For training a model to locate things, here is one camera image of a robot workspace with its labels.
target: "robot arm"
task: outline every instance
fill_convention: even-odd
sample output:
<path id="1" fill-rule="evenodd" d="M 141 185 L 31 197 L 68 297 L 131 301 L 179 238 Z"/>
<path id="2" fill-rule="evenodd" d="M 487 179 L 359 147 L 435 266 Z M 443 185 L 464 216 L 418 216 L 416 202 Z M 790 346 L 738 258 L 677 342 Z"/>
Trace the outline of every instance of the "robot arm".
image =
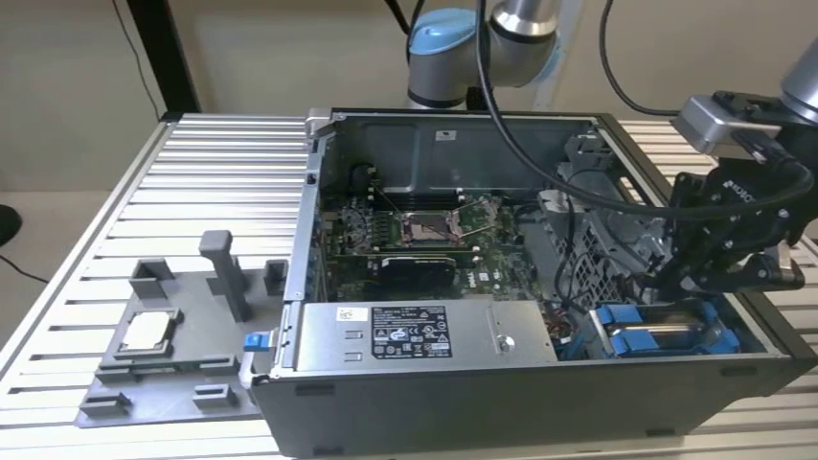
<path id="1" fill-rule="evenodd" d="M 522 86 L 539 73 L 558 46 L 559 7 L 554 0 L 504 0 L 496 5 L 486 29 L 490 86 Z M 478 84 L 474 23 L 474 12 L 456 9 L 431 11 L 418 20 L 408 48 L 415 108 L 458 107 Z M 723 217 L 711 213 L 705 220 L 666 218 L 671 253 L 647 276 L 647 286 L 718 292 L 803 286 L 789 246 L 818 217 L 818 40 L 782 89 L 779 99 L 729 92 L 694 96 L 674 120 L 694 148 L 718 157 L 719 165 L 707 176 L 679 174 L 670 207 L 689 215 L 695 208 L 727 210 L 745 204 L 758 204 L 761 211 Z M 783 189 L 798 189 L 790 194 L 798 197 L 779 199 Z"/>
<path id="2" fill-rule="evenodd" d="M 673 124 L 690 145 L 718 158 L 705 176 L 681 173 L 671 206 L 751 202 L 818 173 L 818 39 L 770 98 L 726 91 L 694 96 Z M 687 278 L 710 291 L 803 286 L 789 246 L 818 217 L 818 189 L 779 208 L 705 222 L 669 221 L 673 259 L 651 280 L 659 288 Z"/>
<path id="3" fill-rule="evenodd" d="M 558 41 L 559 0 L 504 0 L 488 21 L 495 86 L 522 86 L 539 74 Z M 408 100 L 414 108 L 454 108 L 478 83 L 474 11 L 430 11 L 408 48 Z"/>

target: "wire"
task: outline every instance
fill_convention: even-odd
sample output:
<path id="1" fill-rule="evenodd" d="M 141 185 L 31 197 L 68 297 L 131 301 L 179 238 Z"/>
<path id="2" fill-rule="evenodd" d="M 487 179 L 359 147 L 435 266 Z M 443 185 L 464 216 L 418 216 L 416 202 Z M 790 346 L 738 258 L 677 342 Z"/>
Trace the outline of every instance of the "wire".
<path id="1" fill-rule="evenodd" d="M 602 9 L 602 17 L 599 18 L 599 60 L 602 60 L 602 70 L 604 71 L 604 77 L 608 79 L 608 83 L 611 83 L 611 88 L 614 88 L 614 92 L 622 102 L 627 104 L 627 106 L 635 111 L 645 113 L 646 115 L 653 115 L 657 117 L 675 117 L 679 115 L 678 110 L 662 110 L 658 108 L 647 108 L 643 105 L 638 105 L 633 99 L 627 97 L 619 82 L 617 81 L 617 77 L 614 76 L 614 72 L 611 71 L 611 62 L 608 62 L 608 47 L 607 47 L 607 32 L 608 32 L 608 16 L 611 15 L 611 7 L 614 7 L 614 0 L 607 0 L 604 3 L 604 8 Z"/>
<path id="2" fill-rule="evenodd" d="M 508 126 L 500 116 L 500 110 L 498 109 L 498 101 L 491 91 L 491 81 L 488 78 L 488 69 L 486 59 L 488 56 L 488 37 L 487 37 L 487 25 L 484 21 L 486 16 L 486 0 L 476 0 L 476 71 L 480 81 L 480 88 L 483 90 L 483 96 L 486 97 L 486 103 L 488 106 L 488 113 L 491 115 L 492 122 L 498 128 L 500 138 L 511 153 L 520 160 L 520 162 L 539 174 L 546 182 L 560 192 L 580 199 L 586 204 L 606 208 L 614 211 L 619 211 L 626 214 L 634 214 L 637 216 L 649 216 L 653 218 L 678 219 L 678 220 L 701 220 L 701 219 L 725 219 L 726 216 L 739 216 L 745 214 L 763 211 L 773 207 L 778 207 L 787 203 L 790 200 L 803 196 L 809 192 L 813 186 L 811 172 L 801 163 L 793 163 L 793 166 L 799 168 L 799 179 L 775 195 L 769 196 L 758 201 L 749 203 L 741 203 L 723 206 L 702 206 L 695 208 L 665 208 L 650 205 L 631 204 L 618 199 L 607 198 L 592 192 L 588 192 L 568 183 L 563 182 L 556 176 L 546 172 L 539 165 L 534 162 L 523 148 L 520 147 Z"/>
<path id="3" fill-rule="evenodd" d="M 410 34 L 410 23 L 407 22 L 407 17 L 404 16 L 404 12 L 400 9 L 400 5 L 398 5 L 398 0 L 383 0 L 386 6 L 392 12 L 392 16 L 395 16 L 395 21 L 398 22 L 398 26 L 403 31 L 404 35 Z"/>
<path id="4" fill-rule="evenodd" d="M 136 69 L 139 71 L 139 79 L 141 80 L 141 87 L 144 88 L 144 94 L 148 96 L 148 100 L 151 101 L 151 105 L 153 106 L 153 115 L 156 116 L 156 121 L 160 121 L 159 116 L 159 107 L 156 106 L 156 101 L 153 100 L 153 95 L 151 94 L 151 90 L 148 89 L 148 83 L 144 79 L 144 71 L 141 70 L 141 59 L 139 59 L 139 52 L 136 51 L 136 46 L 133 41 L 131 40 L 131 34 L 128 34 L 128 28 L 125 27 L 125 21 L 123 20 L 123 14 L 119 11 L 119 5 L 116 4 L 116 0 L 111 0 L 111 5 L 113 5 L 113 10 L 116 11 L 116 19 L 119 20 L 119 27 L 123 28 L 123 34 L 125 35 L 125 40 L 128 40 L 128 45 L 131 46 L 131 51 L 133 51 L 133 58 L 136 60 Z"/>
<path id="5" fill-rule="evenodd" d="M 20 275 L 23 275 L 25 278 L 31 278 L 32 280 L 39 281 L 40 283 L 48 284 L 48 280 L 45 278 L 41 278 L 37 275 L 32 275 L 31 273 L 28 273 L 9 260 L 8 257 L 0 255 L 0 261 L 5 262 L 9 265 L 9 267 L 13 268 L 15 271 Z"/>
<path id="6" fill-rule="evenodd" d="M 408 34 L 407 34 L 407 63 L 410 63 L 410 45 L 414 34 L 414 26 L 418 25 L 418 17 L 420 17 L 420 12 L 423 11 L 423 5 L 426 4 L 426 0 L 418 0 L 414 4 L 414 10 L 411 11 L 411 22 L 408 23 Z"/>
<path id="7" fill-rule="evenodd" d="M 578 175 L 584 174 L 584 173 L 600 173 L 600 174 L 604 174 L 604 171 L 595 170 L 595 169 L 591 169 L 591 168 L 584 169 L 584 170 L 579 170 L 578 172 L 572 172 L 571 173 L 571 175 L 564 179 L 564 183 L 570 184 L 571 180 L 574 179 L 574 177 L 576 177 Z"/>
<path id="8" fill-rule="evenodd" d="M 651 263 L 646 260 L 646 258 L 642 257 L 642 255 L 634 250 L 633 247 L 630 247 L 630 245 L 634 244 L 639 239 L 637 238 L 637 240 L 631 242 L 625 242 L 622 238 L 619 237 L 619 235 L 617 234 L 617 232 L 614 231 L 614 229 L 611 228 L 610 220 L 611 220 L 612 215 L 614 213 L 608 213 L 608 215 L 604 218 L 599 218 L 599 222 L 602 222 L 602 228 L 604 228 L 604 231 L 608 233 L 611 240 L 614 240 L 614 242 L 617 243 L 619 248 L 627 253 L 627 255 L 633 257 L 637 261 L 642 262 L 646 266 L 650 265 Z"/>
<path id="9" fill-rule="evenodd" d="M 576 236 L 576 222 L 574 219 L 574 203 L 571 202 L 571 198 L 567 199 L 567 232 L 564 234 L 564 250 L 562 251 L 562 260 L 558 265 L 558 271 L 554 274 L 554 292 L 562 300 L 562 304 L 566 308 L 574 309 L 582 314 L 586 314 L 586 309 L 583 309 L 571 296 L 572 286 L 568 286 L 568 292 L 564 294 L 562 291 L 562 274 L 567 267 L 568 261 L 571 259 L 571 255 L 574 254 L 574 238 Z"/>
<path id="10" fill-rule="evenodd" d="M 568 280 L 568 285 L 567 285 L 567 295 L 568 295 L 568 296 L 570 296 L 570 295 L 572 294 L 572 292 L 574 292 L 574 281 L 576 280 L 576 277 L 578 277 L 578 275 L 579 275 L 579 268 L 580 268 L 580 266 L 582 266 L 580 261 L 583 260 L 583 258 L 590 259 L 590 258 L 591 258 L 591 256 L 595 256 L 595 257 L 598 257 L 599 259 L 604 259 L 604 260 L 607 260 L 607 261 L 614 262 L 617 265 L 619 265 L 619 266 L 621 266 L 621 267 L 622 267 L 622 268 L 623 268 L 623 269 L 627 271 L 629 276 L 631 276 L 631 275 L 633 275 L 633 268 L 631 268 L 631 267 L 629 267 L 629 266 L 627 266 L 627 264 L 626 264 L 623 261 L 621 261 L 619 259 L 617 259 L 617 258 L 615 258 L 614 256 L 611 256 L 610 254 L 604 254 L 603 252 L 598 252 L 598 251 L 594 251 L 594 250 L 588 250 L 588 251 L 583 252 L 583 253 L 582 253 L 579 256 L 576 256 L 576 260 L 575 260 L 575 262 L 574 262 L 574 267 L 572 267 L 572 269 L 571 269 L 571 279 Z M 626 300 L 626 298 L 629 297 L 629 296 L 626 296 L 626 295 L 622 295 L 622 293 L 621 293 L 621 296 L 622 296 L 622 300 Z M 572 301 L 574 299 L 576 299 L 576 298 L 578 298 L 578 296 L 572 296 L 572 297 L 570 297 L 571 301 Z"/>

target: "aluminum extrusion table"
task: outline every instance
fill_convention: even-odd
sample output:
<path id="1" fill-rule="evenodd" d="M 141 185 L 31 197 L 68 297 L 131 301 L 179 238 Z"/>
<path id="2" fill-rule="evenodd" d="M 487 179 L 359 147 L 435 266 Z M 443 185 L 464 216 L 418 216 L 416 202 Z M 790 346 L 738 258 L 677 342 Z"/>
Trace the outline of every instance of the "aluminum extrusion table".
<path id="1" fill-rule="evenodd" d="M 0 354 L 0 457 L 283 459 L 263 420 L 79 429 L 93 379 L 132 290 L 137 258 L 206 270 L 197 236 L 228 229 L 242 266 L 291 249 L 304 170 L 304 119 L 185 115 L 161 123 Z M 665 122 L 623 126 L 669 180 L 713 167 Z M 818 350 L 818 248 L 794 257 L 809 286 L 773 303 Z M 730 405 L 683 438 L 376 458 L 818 458 L 818 369 L 777 395 Z"/>

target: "wall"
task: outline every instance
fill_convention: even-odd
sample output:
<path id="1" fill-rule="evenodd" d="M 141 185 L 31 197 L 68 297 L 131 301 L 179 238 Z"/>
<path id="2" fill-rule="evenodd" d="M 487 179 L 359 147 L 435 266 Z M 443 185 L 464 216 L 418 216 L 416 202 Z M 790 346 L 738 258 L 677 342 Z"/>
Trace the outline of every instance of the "wall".
<path id="1" fill-rule="evenodd" d="M 0 191 L 112 188 L 156 119 L 111 3 L 0 6 Z"/>
<path id="2" fill-rule="evenodd" d="M 400 2 L 406 16 L 414 2 Z M 430 0 L 424 11 L 472 6 Z M 207 110 L 300 115 L 310 107 L 403 107 L 406 37 L 382 0 L 173 0 Z M 535 87 L 503 90 L 530 109 Z"/>
<path id="3" fill-rule="evenodd" d="M 586 0 L 552 103 L 649 118 L 619 101 L 599 64 L 604 2 Z M 637 103 L 681 108 L 691 94 L 778 94 L 778 81 L 818 35 L 814 0 L 618 0 L 608 20 L 614 74 Z"/>
<path id="4" fill-rule="evenodd" d="M 171 4 L 207 110 L 298 115 L 311 106 L 403 105 L 403 35 L 380 0 Z M 402 4 L 410 13 L 412 2 Z M 430 0 L 427 10 L 471 4 Z M 633 118 L 599 67 L 603 2 L 583 4 L 554 103 L 536 98 L 536 108 Z M 0 190 L 109 188 L 155 126 L 111 3 L 0 5 Z M 775 93 L 815 17 L 814 0 L 618 0 L 608 33 L 622 85 L 657 107 L 717 88 Z M 149 72 L 148 84 L 159 98 Z M 530 108 L 534 93 L 500 91 L 502 107 Z"/>

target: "gray plastic stand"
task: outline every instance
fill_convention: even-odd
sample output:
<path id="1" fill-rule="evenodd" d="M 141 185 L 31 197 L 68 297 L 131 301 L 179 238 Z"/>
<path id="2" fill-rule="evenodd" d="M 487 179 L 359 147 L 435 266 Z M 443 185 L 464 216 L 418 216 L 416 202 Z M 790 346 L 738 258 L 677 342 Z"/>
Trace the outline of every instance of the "gray plastic stand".
<path id="1" fill-rule="evenodd" d="M 242 270 L 231 242 L 228 231 L 201 236 L 199 252 L 212 272 L 172 273 L 164 259 L 136 264 L 135 296 L 79 407 L 77 426 L 259 416 L 238 378 L 244 335 L 279 326 L 287 268 L 270 261 L 262 270 Z M 129 331 L 145 318 L 135 326 L 139 333 Z M 271 362 L 263 355 L 256 354 L 258 371 Z"/>

